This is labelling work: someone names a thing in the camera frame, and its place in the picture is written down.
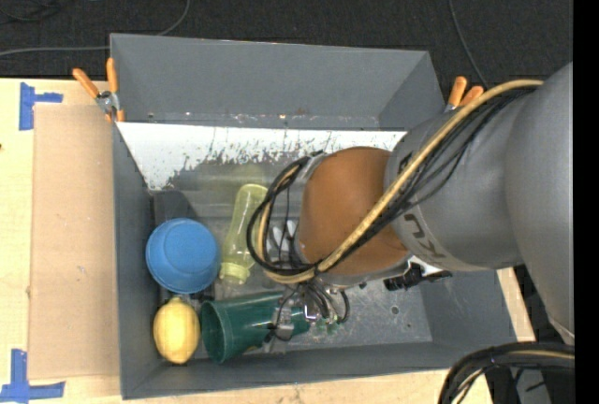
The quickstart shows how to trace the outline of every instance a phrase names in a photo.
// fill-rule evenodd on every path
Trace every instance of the green mug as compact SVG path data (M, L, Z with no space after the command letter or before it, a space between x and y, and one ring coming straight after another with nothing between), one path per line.
M273 315L281 307L281 293L264 293L202 304L199 320L208 357L222 364L227 359L259 348L271 332ZM310 324L302 308L292 308L293 336Z

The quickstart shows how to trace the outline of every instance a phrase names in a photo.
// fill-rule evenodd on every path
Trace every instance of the black carpet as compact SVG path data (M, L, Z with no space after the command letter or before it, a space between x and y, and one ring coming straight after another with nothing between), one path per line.
M573 59L573 0L452 1L490 86L514 78L544 79ZM93 79L103 79L107 51L1 53L108 45L111 32L159 33L184 5L185 0L0 0L0 76L62 78L80 66ZM446 96L457 75L481 81L448 0L191 0L170 35L424 50Z

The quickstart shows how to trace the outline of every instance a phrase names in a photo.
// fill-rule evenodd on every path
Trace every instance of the lemon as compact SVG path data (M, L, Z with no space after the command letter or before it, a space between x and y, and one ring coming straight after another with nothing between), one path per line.
M153 319L153 340L165 359L186 363L199 343L199 319L194 309L180 297L173 297Z

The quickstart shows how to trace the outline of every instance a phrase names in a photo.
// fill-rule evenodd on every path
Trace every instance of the clear plastic bottle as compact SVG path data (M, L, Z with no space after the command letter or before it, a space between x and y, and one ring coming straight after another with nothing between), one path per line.
M237 192L231 225L221 248L219 278L225 284L242 285L250 276L255 261L247 249L247 226L267 191L259 184L244 184Z

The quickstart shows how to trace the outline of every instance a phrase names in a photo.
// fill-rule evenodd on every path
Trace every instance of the blue bowl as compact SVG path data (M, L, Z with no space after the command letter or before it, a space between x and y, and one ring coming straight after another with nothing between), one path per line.
M221 253L206 226L177 218L154 229L146 245L146 263L161 286L173 293L190 295L216 279Z

